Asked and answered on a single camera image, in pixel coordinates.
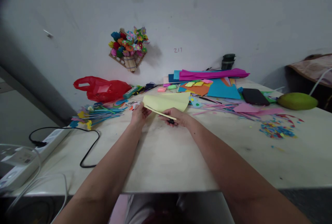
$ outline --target smartphone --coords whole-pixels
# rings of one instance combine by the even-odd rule
[[[270,102],[258,89],[244,88],[242,92],[245,101],[252,105],[270,105]]]

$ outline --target mango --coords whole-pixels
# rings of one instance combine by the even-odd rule
[[[280,96],[278,104],[292,110],[309,110],[318,105],[318,100],[304,93],[287,93]]]

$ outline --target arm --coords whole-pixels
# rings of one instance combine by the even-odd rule
[[[197,120],[175,108],[166,110],[164,114],[175,117],[176,125],[189,130],[236,223],[310,223],[239,154]]]
[[[136,107],[124,133],[88,175],[54,223],[108,222],[150,113],[143,103]]]

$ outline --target hand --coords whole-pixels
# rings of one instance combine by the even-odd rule
[[[186,113],[181,112],[180,110],[178,110],[176,108],[167,109],[163,112],[163,114],[176,118],[176,120],[174,120],[174,125],[181,125],[183,127],[186,127],[186,125],[188,124],[188,120],[191,118],[191,116],[189,116]],[[168,122],[169,118],[162,116],[162,115],[159,115],[158,118],[160,120],[164,120],[167,125],[170,125],[171,127],[174,126],[173,124],[170,124]]]
[[[131,115],[131,124],[134,125],[144,125],[146,118],[150,115],[152,111],[144,107],[144,103],[141,102],[135,107]]]

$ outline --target table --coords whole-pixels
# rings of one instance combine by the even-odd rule
[[[247,79],[237,79],[237,87],[269,88]],[[146,94],[160,94],[157,89],[133,97],[142,100]],[[187,108],[189,114],[202,110]],[[296,124],[297,139],[271,139],[260,129],[260,122],[239,119],[230,113],[212,112],[194,116],[220,137],[278,189],[328,187],[332,185],[332,114],[314,108],[306,111],[285,109],[305,122]],[[131,112],[102,122],[97,130],[101,137],[85,160],[86,165],[98,163],[129,124]],[[96,139],[96,133],[73,130],[43,163],[41,175],[63,173],[70,195],[75,194],[92,169],[79,163]],[[11,195],[18,195],[22,188]],[[143,128],[132,168],[124,185],[124,193],[213,191],[218,187],[191,135],[184,127],[170,128],[155,113]],[[27,195],[63,195],[63,178],[45,178]]]

